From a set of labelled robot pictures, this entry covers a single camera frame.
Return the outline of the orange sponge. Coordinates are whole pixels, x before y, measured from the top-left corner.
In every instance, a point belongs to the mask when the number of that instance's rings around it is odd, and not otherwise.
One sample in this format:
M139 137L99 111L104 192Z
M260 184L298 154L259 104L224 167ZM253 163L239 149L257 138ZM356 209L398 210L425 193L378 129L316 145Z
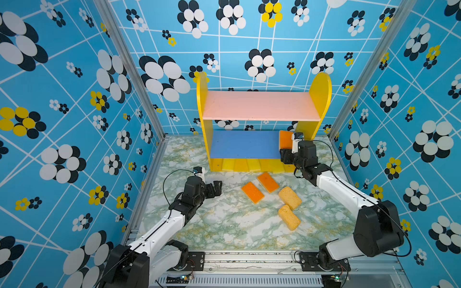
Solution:
M241 189L254 204L258 204L265 197L253 182L245 184Z
M279 149L280 150L292 150L293 144L293 132L279 131Z
M268 193L272 193L280 188L279 184L268 172L264 172L263 174L259 175L257 177L257 180L266 189Z

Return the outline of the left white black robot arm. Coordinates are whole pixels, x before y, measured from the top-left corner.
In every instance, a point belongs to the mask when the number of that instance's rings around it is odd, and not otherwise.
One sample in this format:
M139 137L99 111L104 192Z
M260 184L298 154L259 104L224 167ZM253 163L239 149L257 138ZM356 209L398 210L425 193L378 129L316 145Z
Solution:
M187 178L183 192L169 205L164 217L146 234L110 253L97 288L148 288L171 268L186 266L188 245L173 240L206 199L222 195L222 181L206 184L203 174Z

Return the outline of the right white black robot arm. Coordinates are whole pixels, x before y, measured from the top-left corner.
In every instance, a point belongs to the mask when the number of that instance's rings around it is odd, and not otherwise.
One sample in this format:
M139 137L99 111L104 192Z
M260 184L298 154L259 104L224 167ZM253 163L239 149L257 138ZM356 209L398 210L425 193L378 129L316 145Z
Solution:
M318 265L323 270L331 270L336 263L348 258L384 254L409 241L400 225L396 205L364 194L338 176L329 165L321 164L312 141L280 144L279 151L283 164L294 165L301 179L327 192L355 217L352 235L319 247Z

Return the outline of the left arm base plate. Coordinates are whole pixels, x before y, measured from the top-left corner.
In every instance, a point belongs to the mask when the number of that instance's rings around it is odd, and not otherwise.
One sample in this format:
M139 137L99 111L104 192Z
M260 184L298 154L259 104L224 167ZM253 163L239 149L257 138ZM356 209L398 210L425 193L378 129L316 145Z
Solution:
M175 271L203 271L205 265L205 252L189 252L182 266L174 268Z

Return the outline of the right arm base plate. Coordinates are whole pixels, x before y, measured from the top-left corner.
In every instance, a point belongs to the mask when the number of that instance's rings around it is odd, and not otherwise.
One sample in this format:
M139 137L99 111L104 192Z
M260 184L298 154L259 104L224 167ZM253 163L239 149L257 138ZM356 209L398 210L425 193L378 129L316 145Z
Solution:
M294 260L304 272L350 272L348 259L334 260L320 252L295 252Z

